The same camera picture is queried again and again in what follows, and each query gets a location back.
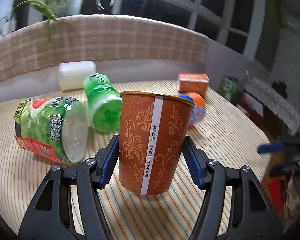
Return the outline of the blue orange Arctic Ocean bottle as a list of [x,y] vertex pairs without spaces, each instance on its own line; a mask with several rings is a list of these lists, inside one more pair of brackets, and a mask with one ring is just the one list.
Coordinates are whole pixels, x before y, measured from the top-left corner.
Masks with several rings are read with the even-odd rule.
[[179,94],[178,96],[192,101],[195,105],[195,107],[192,109],[192,113],[190,117],[190,125],[195,125],[201,122],[205,115],[204,98],[196,92],[188,92],[184,94]]

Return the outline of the green tea bottle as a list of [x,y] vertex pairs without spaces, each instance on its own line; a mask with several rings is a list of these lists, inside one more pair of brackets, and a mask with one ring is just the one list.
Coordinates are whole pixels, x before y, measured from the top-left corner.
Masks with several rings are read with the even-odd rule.
[[83,81],[83,89],[94,128],[103,133],[119,130],[122,98],[108,77],[94,72]]

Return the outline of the white power strip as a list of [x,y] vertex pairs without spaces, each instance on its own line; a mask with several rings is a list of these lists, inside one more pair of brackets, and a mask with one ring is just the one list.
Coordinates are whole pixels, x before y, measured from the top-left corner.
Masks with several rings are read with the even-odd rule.
[[0,36],[6,36],[17,29],[17,20],[15,18],[3,17],[0,20]]

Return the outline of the orange patterned paper cup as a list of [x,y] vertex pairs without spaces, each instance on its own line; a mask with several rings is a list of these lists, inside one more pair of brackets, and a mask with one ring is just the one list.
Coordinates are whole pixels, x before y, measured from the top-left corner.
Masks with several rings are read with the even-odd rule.
[[134,90],[120,96],[120,183],[139,195],[161,194],[177,168],[194,103]]

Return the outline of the plaid beige windowsill cloth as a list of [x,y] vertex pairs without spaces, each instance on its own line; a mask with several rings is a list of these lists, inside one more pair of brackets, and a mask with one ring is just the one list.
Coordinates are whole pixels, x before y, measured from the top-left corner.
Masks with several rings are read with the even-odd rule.
[[65,62],[160,59],[203,63],[209,38],[127,15],[78,15],[38,22],[0,39],[0,82]]

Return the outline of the green red label bottle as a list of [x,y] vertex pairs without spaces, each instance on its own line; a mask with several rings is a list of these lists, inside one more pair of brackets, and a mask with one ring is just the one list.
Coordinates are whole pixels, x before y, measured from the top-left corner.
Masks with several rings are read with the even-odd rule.
[[83,159],[88,121],[77,98],[21,100],[13,120],[20,148],[57,163],[77,164]]

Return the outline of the white lace cloth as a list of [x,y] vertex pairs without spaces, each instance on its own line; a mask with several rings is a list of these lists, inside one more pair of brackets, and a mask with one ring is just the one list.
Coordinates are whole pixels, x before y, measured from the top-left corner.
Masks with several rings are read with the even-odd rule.
[[277,91],[262,80],[245,71],[245,90],[268,107],[288,127],[288,133],[296,135],[300,126],[300,115],[296,108]]

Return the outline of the white plastic jar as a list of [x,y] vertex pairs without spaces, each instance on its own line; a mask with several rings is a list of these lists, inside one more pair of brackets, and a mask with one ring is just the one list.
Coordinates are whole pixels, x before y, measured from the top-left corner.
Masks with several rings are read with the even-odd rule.
[[93,61],[61,63],[58,68],[58,81],[61,91],[83,88],[83,81],[96,72]]

